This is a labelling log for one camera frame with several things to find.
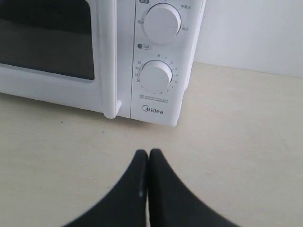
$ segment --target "white wall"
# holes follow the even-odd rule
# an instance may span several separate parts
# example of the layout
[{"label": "white wall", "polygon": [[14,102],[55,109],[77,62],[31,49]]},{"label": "white wall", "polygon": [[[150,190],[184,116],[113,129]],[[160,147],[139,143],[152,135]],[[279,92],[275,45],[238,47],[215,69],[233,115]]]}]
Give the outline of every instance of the white wall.
[{"label": "white wall", "polygon": [[303,0],[207,0],[195,61],[303,77]]}]

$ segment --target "microwave oven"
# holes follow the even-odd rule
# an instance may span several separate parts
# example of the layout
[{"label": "microwave oven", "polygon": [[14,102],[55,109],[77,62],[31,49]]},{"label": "microwave oven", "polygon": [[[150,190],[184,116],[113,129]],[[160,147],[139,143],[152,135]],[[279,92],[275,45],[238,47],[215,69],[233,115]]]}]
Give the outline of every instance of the microwave oven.
[{"label": "microwave oven", "polygon": [[175,126],[205,0],[0,0],[0,92]]}]

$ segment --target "power level knob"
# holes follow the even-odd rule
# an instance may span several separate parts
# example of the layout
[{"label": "power level knob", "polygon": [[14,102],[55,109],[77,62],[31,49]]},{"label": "power level knob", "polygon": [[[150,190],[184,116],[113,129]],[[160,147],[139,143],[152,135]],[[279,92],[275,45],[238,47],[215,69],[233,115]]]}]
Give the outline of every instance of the power level knob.
[{"label": "power level knob", "polygon": [[167,3],[153,6],[144,18],[144,31],[155,43],[165,44],[176,37],[181,28],[181,16]]},{"label": "power level knob", "polygon": [[165,90],[171,80],[171,68],[166,63],[158,60],[146,63],[140,73],[140,82],[143,88],[149,92]]}]

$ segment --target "countertop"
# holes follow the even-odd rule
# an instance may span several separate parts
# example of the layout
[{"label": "countertop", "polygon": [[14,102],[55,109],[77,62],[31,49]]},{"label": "countertop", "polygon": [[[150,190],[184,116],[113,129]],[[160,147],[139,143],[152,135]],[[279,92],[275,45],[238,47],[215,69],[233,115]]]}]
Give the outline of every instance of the countertop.
[{"label": "countertop", "polygon": [[0,226],[62,226],[161,148],[243,227],[303,223],[303,79],[194,64],[175,128],[0,94]]}]

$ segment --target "microwave window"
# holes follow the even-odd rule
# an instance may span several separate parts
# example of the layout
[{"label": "microwave window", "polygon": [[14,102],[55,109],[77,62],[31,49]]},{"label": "microwave window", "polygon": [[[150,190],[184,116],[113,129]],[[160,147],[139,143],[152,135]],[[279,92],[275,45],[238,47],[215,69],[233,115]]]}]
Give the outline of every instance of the microwave window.
[{"label": "microwave window", "polygon": [[85,0],[0,0],[0,63],[94,79]]}]

